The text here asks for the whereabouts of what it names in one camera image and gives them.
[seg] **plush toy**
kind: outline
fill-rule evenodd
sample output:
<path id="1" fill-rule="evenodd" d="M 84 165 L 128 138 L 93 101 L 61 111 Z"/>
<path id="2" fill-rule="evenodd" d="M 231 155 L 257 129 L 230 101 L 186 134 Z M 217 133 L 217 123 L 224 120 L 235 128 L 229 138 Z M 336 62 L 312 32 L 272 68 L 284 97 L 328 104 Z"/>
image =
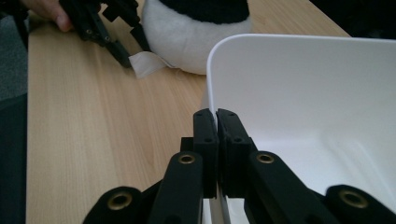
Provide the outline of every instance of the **plush toy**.
<path id="1" fill-rule="evenodd" d="M 154 53 L 200 75 L 221 39 L 251 29 L 247 0 L 146 0 L 142 25 Z"/>

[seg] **stuffed animal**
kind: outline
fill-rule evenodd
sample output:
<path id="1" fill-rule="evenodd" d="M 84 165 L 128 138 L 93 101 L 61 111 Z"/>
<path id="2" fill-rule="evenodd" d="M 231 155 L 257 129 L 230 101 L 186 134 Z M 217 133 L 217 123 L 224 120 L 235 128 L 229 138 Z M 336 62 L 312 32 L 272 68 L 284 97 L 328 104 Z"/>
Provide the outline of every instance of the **stuffed animal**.
<path id="1" fill-rule="evenodd" d="M 146 0 L 142 25 L 154 53 L 199 75 L 221 39 L 251 29 L 247 0 Z"/>

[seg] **table surface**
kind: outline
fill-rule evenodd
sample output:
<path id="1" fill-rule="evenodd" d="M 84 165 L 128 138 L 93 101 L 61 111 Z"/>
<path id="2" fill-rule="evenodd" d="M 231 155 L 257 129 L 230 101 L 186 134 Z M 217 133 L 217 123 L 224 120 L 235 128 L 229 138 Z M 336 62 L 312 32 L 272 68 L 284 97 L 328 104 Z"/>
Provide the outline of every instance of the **table surface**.
<path id="1" fill-rule="evenodd" d="M 308 0 L 248 3 L 253 33 L 347 36 Z M 26 219 L 81 223 L 104 192 L 162 179 L 180 138 L 192 136 L 205 76 L 164 68 L 136 79 L 105 49 L 31 18 Z M 106 27 L 140 50 L 124 22 Z"/>

